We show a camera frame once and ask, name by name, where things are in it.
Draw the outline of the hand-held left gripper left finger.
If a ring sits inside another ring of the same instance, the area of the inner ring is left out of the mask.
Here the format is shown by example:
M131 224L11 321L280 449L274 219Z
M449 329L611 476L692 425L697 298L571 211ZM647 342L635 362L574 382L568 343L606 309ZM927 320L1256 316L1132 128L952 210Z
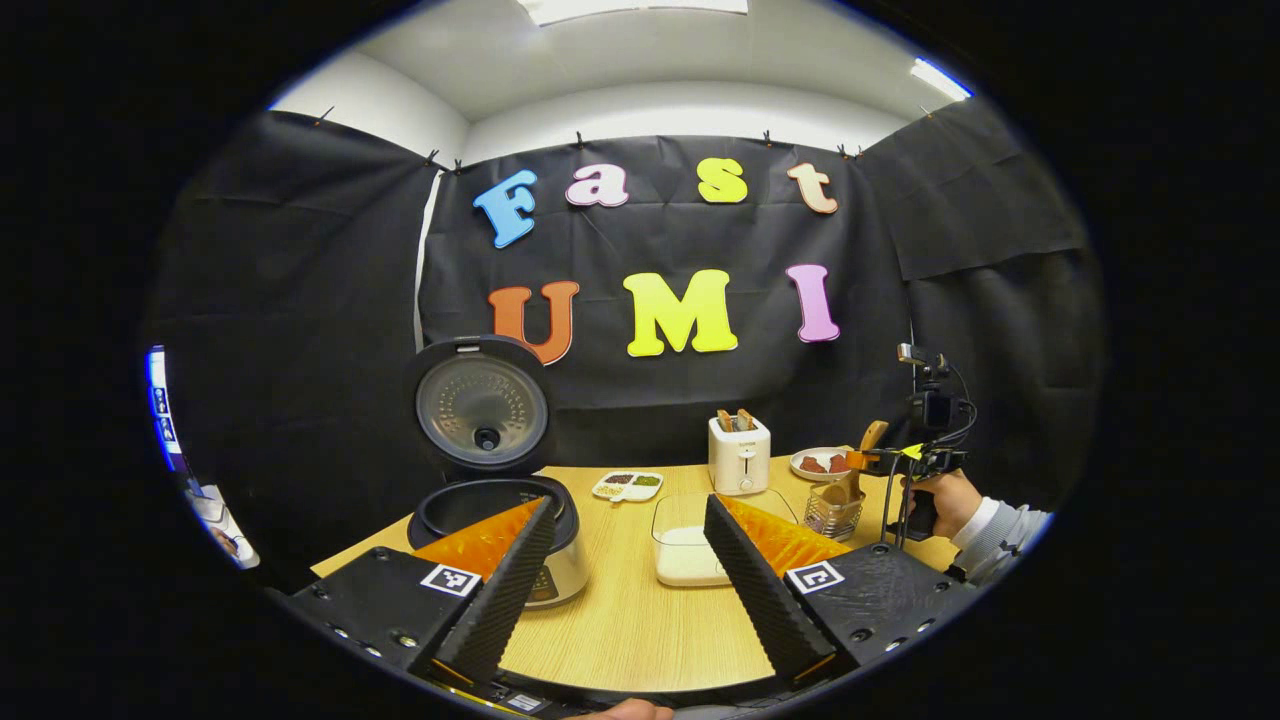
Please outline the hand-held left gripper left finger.
M494 678L556 537L548 498L412 553L375 546L291 596L314 629L394 670L462 691Z

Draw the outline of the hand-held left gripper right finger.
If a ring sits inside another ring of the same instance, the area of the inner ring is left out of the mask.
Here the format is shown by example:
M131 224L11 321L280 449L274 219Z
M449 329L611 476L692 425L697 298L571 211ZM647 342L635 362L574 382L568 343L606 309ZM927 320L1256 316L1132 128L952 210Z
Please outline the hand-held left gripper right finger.
M792 688L896 659L977 601L972 585L893 544L836 553L832 539L728 496L707 497L703 532Z

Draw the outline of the wooden spoon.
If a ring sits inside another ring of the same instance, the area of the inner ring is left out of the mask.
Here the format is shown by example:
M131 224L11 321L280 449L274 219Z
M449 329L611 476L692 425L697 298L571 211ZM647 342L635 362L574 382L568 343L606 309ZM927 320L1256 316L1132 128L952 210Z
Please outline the wooden spoon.
M861 441L860 441L859 446L855 450L882 448L881 447L881 441L883 439L884 433L888 429L888 425L890 424L887 421L881 421L881 420L873 421L867 428L867 430L864 432L864 434L861 437ZM844 479L837 480L837 482L828 482L828 483L838 483L838 484L844 486L846 489L858 489L858 491L865 493L861 489L861 478L863 477L873 477L873 475L859 474L856 471L850 471L849 475L845 477Z

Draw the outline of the clear chopstick holder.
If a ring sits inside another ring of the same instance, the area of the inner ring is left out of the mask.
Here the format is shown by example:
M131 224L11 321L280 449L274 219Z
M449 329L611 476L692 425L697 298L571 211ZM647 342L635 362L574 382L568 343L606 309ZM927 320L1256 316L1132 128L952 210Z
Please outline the clear chopstick holder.
M801 524L832 541L847 541L858 527L865 495L838 483L813 486Z

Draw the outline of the dark lidded silver rice cooker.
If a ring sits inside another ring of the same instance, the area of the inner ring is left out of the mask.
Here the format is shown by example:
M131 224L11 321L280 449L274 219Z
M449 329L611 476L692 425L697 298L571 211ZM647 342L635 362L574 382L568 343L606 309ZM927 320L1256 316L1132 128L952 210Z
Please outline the dark lidded silver rice cooker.
M497 334L436 342L407 370L416 446L442 477L442 487L419 502L408 521L411 547L547 498L556 536L527 609L567 603L588 584L576 503L562 482L540 473L554 446L544 379L527 345Z

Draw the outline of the white round plate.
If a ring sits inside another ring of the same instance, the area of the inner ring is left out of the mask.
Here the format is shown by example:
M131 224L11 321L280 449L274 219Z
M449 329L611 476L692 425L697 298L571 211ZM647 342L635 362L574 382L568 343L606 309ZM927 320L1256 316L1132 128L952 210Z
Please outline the white round plate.
M840 475L840 474L829 474L829 473L827 473L827 474L810 474L810 473L805 473L805 471L803 471L803 470L799 469L799 465L800 465L800 461L801 461L803 456L814 456L814 457L818 457L828 468L829 459L833 455L837 455L837 454L844 454L847 457L849 451L846 448L842 448L842 447L805 448L803 451L796 452L790 459L788 465L790 465L790 469L791 469L792 474L795 474L796 477L803 478L804 480L818 482L818 483L837 482L837 480L841 480L841 479L844 479L845 477L849 475L849 473L852 470L851 466L850 466L850 471L846 473L846 474L842 474L842 475Z

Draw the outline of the clear plastic food container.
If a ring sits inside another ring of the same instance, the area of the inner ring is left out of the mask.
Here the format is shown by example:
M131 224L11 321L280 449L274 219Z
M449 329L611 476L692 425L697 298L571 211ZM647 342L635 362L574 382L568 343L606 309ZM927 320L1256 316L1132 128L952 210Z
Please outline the clear plastic food container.
M676 527L703 527L705 524L705 509L709 495L701 493L684 493L684 495L671 495L660 498L655 507L652 519L652 546L654 552L654 566L655 566L655 548L654 548L654 534L659 530L667 530ZM709 587L672 587L672 588L709 588Z

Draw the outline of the white toaster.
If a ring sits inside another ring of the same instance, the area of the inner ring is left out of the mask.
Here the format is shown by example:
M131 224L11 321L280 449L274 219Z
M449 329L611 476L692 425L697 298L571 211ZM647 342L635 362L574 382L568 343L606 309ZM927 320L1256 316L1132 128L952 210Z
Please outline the white toaster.
M771 430L755 416L756 429L723 433L716 415L708 424L708 471L718 495L755 495L771 486Z

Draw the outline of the white divided sauce dish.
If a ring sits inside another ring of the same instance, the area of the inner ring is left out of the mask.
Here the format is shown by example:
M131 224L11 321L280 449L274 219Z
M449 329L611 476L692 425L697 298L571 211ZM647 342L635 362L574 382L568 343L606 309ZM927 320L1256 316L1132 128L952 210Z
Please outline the white divided sauce dish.
M591 488L591 495L612 503L646 502L654 498L664 477L650 471L611 471Z

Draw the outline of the black backdrop cloth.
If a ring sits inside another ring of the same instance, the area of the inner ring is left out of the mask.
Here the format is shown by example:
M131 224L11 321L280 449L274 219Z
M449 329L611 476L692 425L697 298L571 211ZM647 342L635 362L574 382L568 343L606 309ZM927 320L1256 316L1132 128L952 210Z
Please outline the black backdrop cloth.
M195 475L276 585L443 482L410 360L497 329L544 352L570 466L694 464L719 407L786 454L902 410L895 350L942 354L979 410L970 473L1055 509L1105 366L1100 269L1050 170L960 102L856 158L750 138L563 143L456 170L270 111L179 193L143 340Z

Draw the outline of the white side desk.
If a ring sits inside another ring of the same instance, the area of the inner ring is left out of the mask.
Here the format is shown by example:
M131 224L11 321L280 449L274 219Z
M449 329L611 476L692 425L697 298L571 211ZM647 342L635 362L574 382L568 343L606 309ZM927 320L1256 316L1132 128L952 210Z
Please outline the white side desk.
M260 566L257 551L241 530L216 486L192 480L187 497L195 515L237 568L251 570Z

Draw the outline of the small ceiling light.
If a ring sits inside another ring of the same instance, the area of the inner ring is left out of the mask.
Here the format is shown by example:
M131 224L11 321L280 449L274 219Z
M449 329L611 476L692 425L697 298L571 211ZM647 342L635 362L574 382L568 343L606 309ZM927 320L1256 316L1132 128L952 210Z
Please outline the small ceiling light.
M973 92L966 86L924 58L916 56L913 60L909 74L952 101L964 101L973 96Z

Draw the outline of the computer monitor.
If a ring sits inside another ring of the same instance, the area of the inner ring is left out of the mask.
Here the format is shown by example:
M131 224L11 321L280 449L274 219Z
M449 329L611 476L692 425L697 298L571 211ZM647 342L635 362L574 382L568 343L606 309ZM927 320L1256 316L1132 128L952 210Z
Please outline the computer monitor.
M182 477L189 475L184 452L177 436L166 382L166 354L161 345L154 345L146 354L146 379L155 434L168 469Z

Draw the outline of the long ceiling light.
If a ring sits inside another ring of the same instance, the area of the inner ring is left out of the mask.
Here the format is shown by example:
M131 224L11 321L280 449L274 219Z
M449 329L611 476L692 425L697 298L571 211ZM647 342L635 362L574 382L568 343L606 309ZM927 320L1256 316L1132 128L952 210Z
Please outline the long ceiling light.
M515 0L543 27L593 15L644 10L714 12L746 15L749 0Z

